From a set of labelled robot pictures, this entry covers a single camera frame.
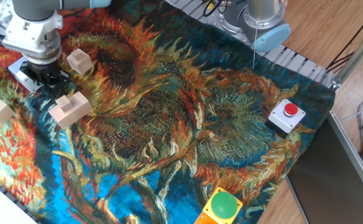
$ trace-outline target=emergency stop button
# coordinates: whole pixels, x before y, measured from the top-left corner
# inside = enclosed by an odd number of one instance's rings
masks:
[[[295,114],[297,114],[299,111],[298,106],[296,106],[294,103],[288,103],[285,105],[283,113],[287,117],[293,117]]]

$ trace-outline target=sunflower painting tapestry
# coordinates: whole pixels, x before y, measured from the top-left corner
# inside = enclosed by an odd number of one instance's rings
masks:
[[[214,189],[256,223],[309,146],[334,102],[312,80],[257,57],[246,45],[160,0],[116,0],[65,19],[62,69],[69,83],[29,93],[0,48],[0,183],[40,222],[194,223]],[[74,72],[66,57],[91,56]],[[80,91],[93,111],[61,129],[48,111]],[[283,99],[305,110],[281,138],[265,126]]]

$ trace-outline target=red button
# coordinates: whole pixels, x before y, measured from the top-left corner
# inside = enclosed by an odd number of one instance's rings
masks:
[[[296,106],[294,103],[288,103],[286,106],[285,106],[285,112],[290,114],[290,115],[295,115],[298,113],[298,106]]]

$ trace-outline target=green button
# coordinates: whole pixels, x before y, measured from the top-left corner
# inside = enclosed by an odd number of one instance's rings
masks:
[[[236,199],[228,192],[219,192],[212,199],[214,215],[222,219],[232,218],[238,210]]]

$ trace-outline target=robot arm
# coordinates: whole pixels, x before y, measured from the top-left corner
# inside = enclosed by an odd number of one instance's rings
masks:
[[[61,38],[56,29],[64,25],[58,9],[107,7],[111,0],[13,0],[12,21],[2,41],[5,48],[26,58],[20,71],[31,80],[54,86],[68,78],[59,67]]]
[[[220,28],[234,36],[245,34],[256,51],[269,52],[281,45],[291,34],[290,26],[285,21],[282,0],[236,2],[219,16]]]
[[[44,21],[55,10],[107,7],[111,0],[13,0],[15,13],[27,21]]]

